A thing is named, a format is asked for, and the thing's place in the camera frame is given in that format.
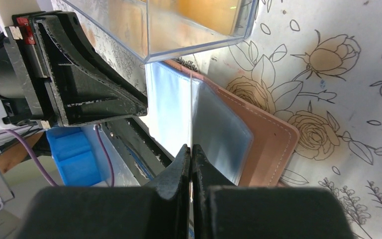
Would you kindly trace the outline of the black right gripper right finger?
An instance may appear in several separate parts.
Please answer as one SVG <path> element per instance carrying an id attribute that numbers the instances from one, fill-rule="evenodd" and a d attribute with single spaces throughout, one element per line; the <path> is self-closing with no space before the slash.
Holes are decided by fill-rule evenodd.
<path id="1" fill-rule="evenodd" d="M 197 239 L 351 239 L 343 208 L 324 189 L 240 187 L 192 148 Z"/>

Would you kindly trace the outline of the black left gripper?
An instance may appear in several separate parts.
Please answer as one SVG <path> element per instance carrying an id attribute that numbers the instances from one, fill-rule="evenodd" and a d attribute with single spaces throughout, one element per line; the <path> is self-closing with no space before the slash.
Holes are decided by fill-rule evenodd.
<path id="1" fill-rule="evenodd" d="M 74 127 L 146 115 L 147 97 L 96 53 L 75 13 L 11 19 L 0 30 L 4 125 Z"/>

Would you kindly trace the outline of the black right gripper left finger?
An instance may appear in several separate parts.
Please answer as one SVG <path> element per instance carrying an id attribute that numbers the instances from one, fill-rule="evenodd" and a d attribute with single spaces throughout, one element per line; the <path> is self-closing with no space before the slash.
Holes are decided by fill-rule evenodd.
<path id="1" fill-rule="evenodd" d="M 18 239 L 185 239 L 190 148 L 140 187 L 47 187 L 31 201 Z"/>

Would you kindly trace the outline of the clear acrylic card box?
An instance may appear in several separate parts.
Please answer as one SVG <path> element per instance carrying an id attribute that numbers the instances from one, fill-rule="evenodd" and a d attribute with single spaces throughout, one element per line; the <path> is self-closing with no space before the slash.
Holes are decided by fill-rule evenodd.
<path id="1" fill-rule="evenodd" d="M 67 1 L 69 7 L 143 63 L 172 59 L 242 42 L 251 34 L 257 4 L 255 0 L 242 0 L 233 34 L 223 35 L 189 19 L 151 6 L 150 0 Z"/>

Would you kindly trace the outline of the tan leather card holder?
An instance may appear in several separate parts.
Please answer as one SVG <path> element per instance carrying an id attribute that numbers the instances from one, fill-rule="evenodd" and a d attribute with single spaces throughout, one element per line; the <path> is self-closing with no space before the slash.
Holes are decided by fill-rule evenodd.
<path id="1" fill-rule="evenodd" d="M 173 60 L 145 66 L 150 135 L 171 155 L 200 145 L 239 186 L 276 186 L 299 140 L 291 124 Z"/>

